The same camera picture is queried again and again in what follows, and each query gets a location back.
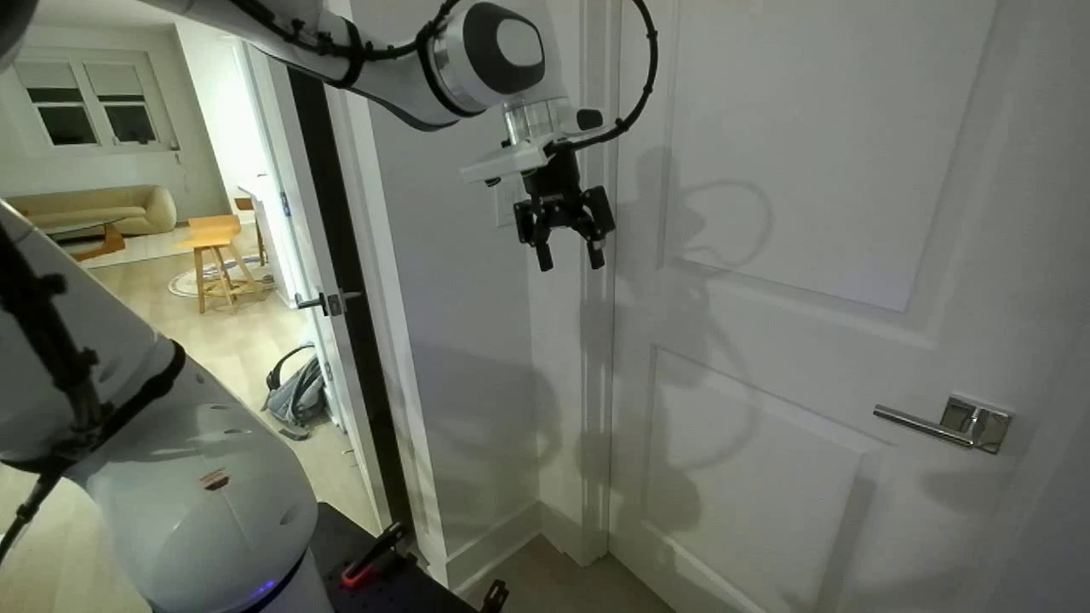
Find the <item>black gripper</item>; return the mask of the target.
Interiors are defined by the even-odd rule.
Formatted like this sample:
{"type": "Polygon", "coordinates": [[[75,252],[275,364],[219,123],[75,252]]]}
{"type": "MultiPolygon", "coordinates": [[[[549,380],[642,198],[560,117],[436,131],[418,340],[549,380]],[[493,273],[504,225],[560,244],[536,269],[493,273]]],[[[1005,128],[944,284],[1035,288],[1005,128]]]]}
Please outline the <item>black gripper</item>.
{"type": "Polygon", "coordinates": [[[557,228],[571,228],[585,239],[589,269],[602,269],[602,239],[618,228],[609,198],[602,186],[579,184],[579,163],[570,145],[561,145],[545,166],[526,171],[526,202],[516,203],[519,239],[536,247],[538,269],[553,273],[557,259],[549,235],[557,228]]]}

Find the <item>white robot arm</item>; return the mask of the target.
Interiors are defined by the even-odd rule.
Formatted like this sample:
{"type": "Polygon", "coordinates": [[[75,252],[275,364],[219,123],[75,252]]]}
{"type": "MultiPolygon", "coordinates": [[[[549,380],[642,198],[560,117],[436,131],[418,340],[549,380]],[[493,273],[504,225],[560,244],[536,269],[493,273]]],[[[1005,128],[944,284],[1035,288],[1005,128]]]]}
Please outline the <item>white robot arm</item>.
{"type": "MultiPolygon", "coordinates": [[[[519,175],[519,239],[613,231],[577,154],[601,127],[570,102],[549,0],[443,0],[410,38],[326,0],[147,0],[230,30],[417,128],[490,108],[508,145],[469,166],[519,175]]],[[[39,494],[79,483],[152,613],[326,613],[310,550],[316,498],[298,454],[177,340],[152,329],[22,211],[0,211],[0,462],[39,494]]]]}

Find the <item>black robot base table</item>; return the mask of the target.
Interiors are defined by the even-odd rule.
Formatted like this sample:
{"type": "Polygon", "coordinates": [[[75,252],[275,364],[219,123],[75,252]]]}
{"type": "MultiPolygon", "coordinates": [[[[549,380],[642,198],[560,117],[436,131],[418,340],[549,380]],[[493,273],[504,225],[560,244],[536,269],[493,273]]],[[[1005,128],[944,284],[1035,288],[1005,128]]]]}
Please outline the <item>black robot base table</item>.
{"type": "Polygon", "coordinates": [[[310,550],[335,613],[478,613],[394,548],[348,571],[369,548],[370,533],[360,525],[329,505],[316,508],[310,550]]]}

